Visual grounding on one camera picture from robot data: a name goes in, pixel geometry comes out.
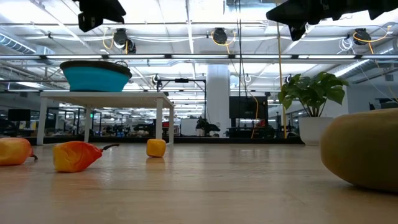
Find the olive green pouf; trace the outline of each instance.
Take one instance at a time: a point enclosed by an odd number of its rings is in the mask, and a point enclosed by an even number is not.
[[[320,146],[323,164],[343,180],[398,192],[398,109],[340,116]]]

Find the white table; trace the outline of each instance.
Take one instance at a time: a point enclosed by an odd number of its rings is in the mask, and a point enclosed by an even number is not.
[[[92,108],[156,108],[156,139],[162,139],[163,108],[170,109],[169,144],[174,143],[174,105],[164,93],[103,93],[45,91],[40,94],[40,118],[37,145],[43,145],[47,99],[84,106],[86,108],[85,142],[88,142]]]

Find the red pepper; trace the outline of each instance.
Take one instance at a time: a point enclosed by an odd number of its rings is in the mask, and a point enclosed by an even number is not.
[[[98,149],[82,141],[70,141],[57,144],[53,149],[54,166],[60,172],[80,172],[102,156],[104,150],[119,144],[112,144]]]
[[[29,141],[23,138],[0,139],[0,166],[21,165],[28,157],[37,156],[33,154]]]

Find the teal bowl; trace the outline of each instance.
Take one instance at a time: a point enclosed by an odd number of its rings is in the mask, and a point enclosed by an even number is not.
[[[129,68],[104,61],[68,61],[60,68],[70,91],[121,92],[132,77]]]

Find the white planter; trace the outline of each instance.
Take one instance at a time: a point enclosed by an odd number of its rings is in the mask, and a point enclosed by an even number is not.
[[[301,140],[308,146],[319,145],[320,138],[333,118],[299,118]]]

